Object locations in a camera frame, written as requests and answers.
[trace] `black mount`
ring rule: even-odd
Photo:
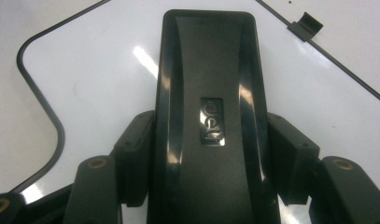
[[[380,190],[354,162],[266,110],[254,18],[172,10],[162,28],[156,110],[134,118],[109,156],[82,162],[73,185],[30,204],[0,194],[0,223],[280,223],[312,198],[313,223],[380,224]]]

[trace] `black rounded border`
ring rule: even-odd
[[[23,64],[23,54],[26,51],[27,47],[33,41],[37,40],[39,37],[46,35],[59,27],[67,24],[70,21],[75,20],[76,18],[96,9],[97,7],[103,5],[106,2],[109,2],[110,0],[102,0],[100,2],[97,2],[96,4],[85,8],[84,10],[80,11],[79,13],[63,20],[55,25],[51,26],[50,28],[30,37],[19,49],[18,55],[17,55],[17,66],[19,68],[19,71],[21,72],[21,75],[23,76],[24,80],[29,85],[32,92],[35,94],[35,97],[37,98],[38,102],[41,104],[41,106],[44,108],[45,112],[47,113],[50,121],[52,121],[53,125],[56,128],[56,131],[58,133],[58,144],[56,145],[55,151],[49,161],[37,172],[35,172],[33,175],[31,175],[29,178],[25,179],[23,182],[21,182],[17,187],[12,189],[10,192],[16,192],[20,193],[30,187],[32,184],[34,184],[39,178],[41,178],[44,174],[46,174],[58,161],[58,159],[61,157],[64,147],[64,127],[62,123],[60,122],[59,118],[56,116],[55,112],[53,111],[52,107],[49,105],[47,100],[45,99],[44,95],[42,94],[41,90],[36,86],[35,82],[31,78],[30,74],[27,72],[24,64]]]
[[[265,9],[267,9],[269,12],[271,12],[274,16],[276,16],[280,21],[285,23],[287,26],[290,25],[289,21],[286,20],[283,16],[281,16],[279,13],[277,13],[273,8],[268,6],[263,0],[255,0],[260,5],[262,5]],[[318,52],[324,55],[327,59],[329,59],[332,63],[334,63],[337,67],[339,67],[342,71],[344,71],[348,76],[353,78],[361,87],[363,87],[366,91],[368,91],[370,94],[372,94],[376,99],[380,101],[380,93],[376,90],[374,90],[370,85],[368,85],[365,81],[363,81],[361,78],[356,76],[350,69],[348,69],[346,66],[344,66],[342,63],[340,63],[337,59],[332,57],[326,50],[324,50],[322,47],[320,47],[315,41],[312,39],[307,40],[312,47],[314,47]]]

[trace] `white surface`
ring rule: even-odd
[[[263,0],[289,22],[304,12],[324,27],[313,38],[380,93],[380,0]]]
[[[171,8],[251,12],[269,111],[320,145],[321,157],[356,161],[380,188],[380,102],[258,3],[113,0],[25,51],[24,64],[67,136],[61,159],[26,195],[71,183],[81,161],[107,154],[134,115],[154,107],[162,15]],[[309,223],[306,209],[282,211],[284,223]],[[144,209],[124,210],[124,223],[145,223],[145,217]]]
[[[32,35],[79,12],[96,0],[0,0],[0,193],[39,170],[56,148],[48,116],[16,65]]]

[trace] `black clamp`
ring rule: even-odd
[[[323,24],[304,12],[301,19],[290,24],[288,29],[305,42],[314,37],[322,27]]]

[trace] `glossy black surface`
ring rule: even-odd
[[[222,109],[224,144],[199,137],[207,102]],[[148,223],[280,222],[250,14],[165,14],[155,125]]]

